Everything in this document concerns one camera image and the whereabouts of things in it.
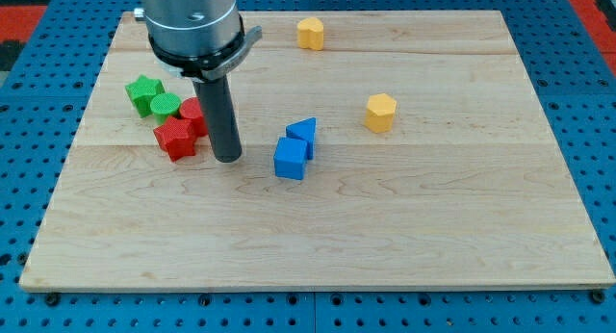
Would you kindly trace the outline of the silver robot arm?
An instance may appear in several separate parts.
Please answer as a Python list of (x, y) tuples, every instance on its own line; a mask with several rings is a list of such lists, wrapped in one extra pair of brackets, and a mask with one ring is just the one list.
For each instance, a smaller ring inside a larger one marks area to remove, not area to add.
[(262, 38), (262, 28), (244, 27), (237, 0), (140, 1), (156, 58), (192, 81), (215, 158), (237, 161), (243, 149), (227, 75)]

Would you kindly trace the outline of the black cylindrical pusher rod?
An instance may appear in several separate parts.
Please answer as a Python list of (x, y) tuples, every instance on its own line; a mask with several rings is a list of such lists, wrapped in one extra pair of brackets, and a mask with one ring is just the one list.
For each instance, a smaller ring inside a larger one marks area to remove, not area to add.
[(207, 124), (215, 158), (222, 163), (237, 161), (242, 145), (227, 78), (192, 83)]

